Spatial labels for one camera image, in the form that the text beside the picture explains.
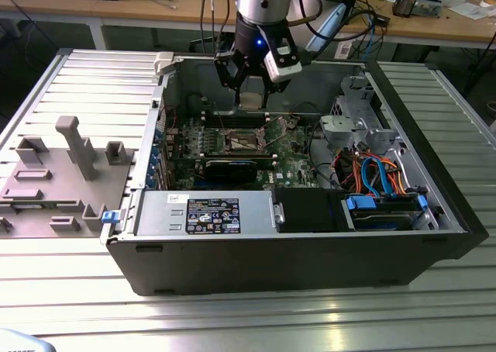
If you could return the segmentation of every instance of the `side panel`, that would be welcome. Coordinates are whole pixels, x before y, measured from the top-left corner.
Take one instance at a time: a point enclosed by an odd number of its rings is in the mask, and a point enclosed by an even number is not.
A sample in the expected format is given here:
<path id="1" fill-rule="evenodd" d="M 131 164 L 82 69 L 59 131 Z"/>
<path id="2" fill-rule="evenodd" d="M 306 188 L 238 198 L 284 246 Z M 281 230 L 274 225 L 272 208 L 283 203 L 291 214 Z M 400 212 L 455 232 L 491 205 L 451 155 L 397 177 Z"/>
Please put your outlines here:
<path id="1" fill-rule="evenodd" d="M 368 63 L 367 68 L 373 79 L 371 84 L 374 86 L 383 105 L 387 107 L 391 116 L 397 121 L 398 130 L 408 144 L 408 148 L 422 162 L 423 167 L 425 167 L 436 184 L 460 226 L 469 232 L 469 234 L 464 235 L 466 237 L 463 244 L 457 247 L 448 257 L 453 259 L 460 258 L 484 241 L 488 237 L 487 231 L 472 210 L 467 199 L 463 196 L 463 193 L 458 189 L 443 162 L 431 147 L 425 134 L 401 100 L 400 95 L 391 86 L 386 74 L 375 62 Z"/>
<path id="2" fill-rule="evenodd" d="M 107 248 L 137 294 L 193 295 L 406 285 L 462 236 L 120 241 Z"/>

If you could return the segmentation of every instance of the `power supply label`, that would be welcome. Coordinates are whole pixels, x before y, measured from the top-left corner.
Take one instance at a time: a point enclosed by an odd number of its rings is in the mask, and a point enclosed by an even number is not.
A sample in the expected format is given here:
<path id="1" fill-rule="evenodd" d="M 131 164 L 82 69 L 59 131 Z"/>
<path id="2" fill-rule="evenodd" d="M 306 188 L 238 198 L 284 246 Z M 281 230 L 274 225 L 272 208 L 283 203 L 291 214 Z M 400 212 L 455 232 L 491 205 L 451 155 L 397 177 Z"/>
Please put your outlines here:
<path id="1" fill-rule="evenodd" d="M 187 215 L 188 234 L 241 233 L 237 198 L 189 199 Z"/>

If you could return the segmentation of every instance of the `blue cable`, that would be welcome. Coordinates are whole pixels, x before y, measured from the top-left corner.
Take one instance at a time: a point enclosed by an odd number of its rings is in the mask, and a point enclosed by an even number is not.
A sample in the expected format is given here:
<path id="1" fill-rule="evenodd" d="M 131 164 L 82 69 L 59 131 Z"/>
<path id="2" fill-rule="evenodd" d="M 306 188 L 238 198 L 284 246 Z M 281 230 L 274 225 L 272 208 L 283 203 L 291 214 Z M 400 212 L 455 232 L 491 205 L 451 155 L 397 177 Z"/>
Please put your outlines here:
<path id="1" fill-rule="evenodd" d="M 379 192 L 374 187 L 372 187 L 372 185 L 370 185 L 367 180 L 367 165 L 372 160 L 375 163 L 377 163 L 377 166 L 379 167 L 379 174 L 381 175 L 382 188 L 384 189 L 384 192 L 386 192 L 386 194 L 388 195 L 393 195 L 394 194 L 393 188 L 388 183 L 388 177 L 386 176 L 386 169 L 384 168 L 384 165 L 382 164 L 381 160 L 376 157 L 365 158 L 365 160 L 362 163 L 361 174 L 362 174 L 363 185 L 365 185 L 369 189 L 369 191 L 374 193 L 376 197 L 381 196 Z"/>
<path id="2" fill-rule="evenodd" d="M 368 19 L 369 19 L 369 24 L 372 25 L 372 19 L 370 18 L 370 16 L 368 16 Z M 367 44 L 367 49 L 365 50 L 365 54 L 364 56 L 362 57 L 362 60 L 365 60 L 370 52 L 370 48 L 372 47 L 372 42 L 374 41 L 374 33 L 375 33 L 375 28 L 373 27 L 371 30 L 370 30 L 370 39 L 369 39 L 369 43 Z"/>

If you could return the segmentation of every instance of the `metal table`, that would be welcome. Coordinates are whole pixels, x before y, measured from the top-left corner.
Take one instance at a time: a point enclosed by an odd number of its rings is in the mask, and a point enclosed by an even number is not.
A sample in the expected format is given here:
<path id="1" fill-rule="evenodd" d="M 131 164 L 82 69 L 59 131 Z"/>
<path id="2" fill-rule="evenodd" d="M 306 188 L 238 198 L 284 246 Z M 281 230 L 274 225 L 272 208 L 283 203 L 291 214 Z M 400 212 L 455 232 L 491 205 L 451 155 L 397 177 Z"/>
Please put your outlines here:
<path id="1" fill-rule="evenodd" d="M 139 151 L 156 83 L 154 56 L 81 50 L 57 56 L 0 137 L 0 177 L 17 160 L 12 146 L 20 135 L 66 147 L 52 130 L 62 113 L 77 113 L 81 135 L 96 147 L 115 139 Z M 98 238 L 0 240 L 0 327 L 39 336 L 62 352 L 493 351 L 496 176 L 487 131 L 440 72 L 381 66 L 400 95 L 412 95 L 406 105 L 491 234 L 463 259 L 437 264 L 408 287 L 140 297 Z M 460 145 L 460 131 L 472 140 Z M 474 153 L 478 147 L 484 156 Z"/>

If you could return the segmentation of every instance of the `wooden table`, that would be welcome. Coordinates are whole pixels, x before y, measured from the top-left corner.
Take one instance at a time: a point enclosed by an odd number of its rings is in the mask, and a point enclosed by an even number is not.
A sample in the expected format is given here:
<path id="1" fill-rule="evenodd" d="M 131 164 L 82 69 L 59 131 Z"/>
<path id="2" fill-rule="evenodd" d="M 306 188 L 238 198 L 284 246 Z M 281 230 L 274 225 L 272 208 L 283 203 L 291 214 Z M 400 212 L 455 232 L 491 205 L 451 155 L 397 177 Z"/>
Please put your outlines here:
<path id="1" fill-rule="evenodd" d="M 15 0 L 35 20 L 49 22 L 73 22 L 88 25 L 95 47 L 105 50 L 107 45 L 103 26 L 138 26 L 158 29 L 199 29 L 200 0 L 175 0 L 171 9 L 151 0 Z M 439 19 L 413 16 L 400 18 L 392 15 L 392 3 L 369 0 L 391 22 L 384 38 L 387 42 L 421 44 L 428 46 L 485 48 L 496 25 L 493 19 L 477 21 L 468 19 L 449 9 L 444 9 Z M 205 30 L 212 21 L 210 2 L 205 7 Z M 226 15 L 226 0 L 215 0 L 215 29 L 219 30 Z M 231 1 L 230 17 L 225 28 L 234 30 L 236 4 Z M 24 19 L 10 0 L 0 0 L 0 18 Z M 355 19 L 343 28 L 343 35 L 351 35 L 363 29 L 363 22 Z"/>

